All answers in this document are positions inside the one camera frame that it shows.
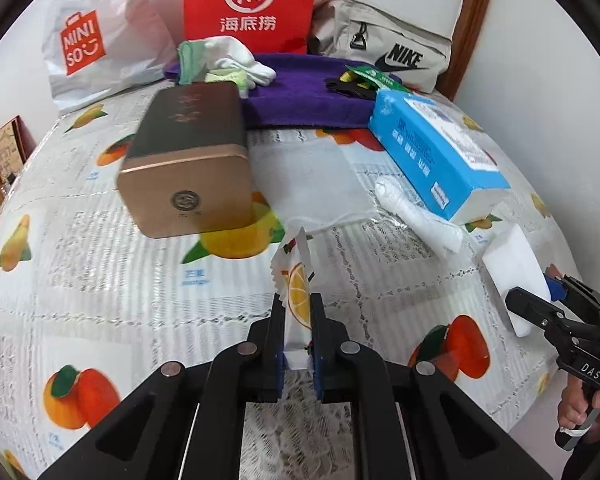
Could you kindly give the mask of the person's right hand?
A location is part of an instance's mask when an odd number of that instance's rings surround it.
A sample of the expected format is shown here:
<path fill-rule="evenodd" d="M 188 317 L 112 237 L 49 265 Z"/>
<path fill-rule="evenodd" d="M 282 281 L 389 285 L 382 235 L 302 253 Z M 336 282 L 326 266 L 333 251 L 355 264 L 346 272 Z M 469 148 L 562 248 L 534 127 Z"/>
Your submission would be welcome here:
<path fill-rule="evenodd" d="M 569 375 L 557 407 L 558 426 L 573 430 L 577 426 L 583 425 L 589 408 L 600 411 L 600 392 L 594 393 L 592 401 L 586 400 L 582 380 Z M 585 437 L 591 442 L 600 440 L 600 412 Z"/>

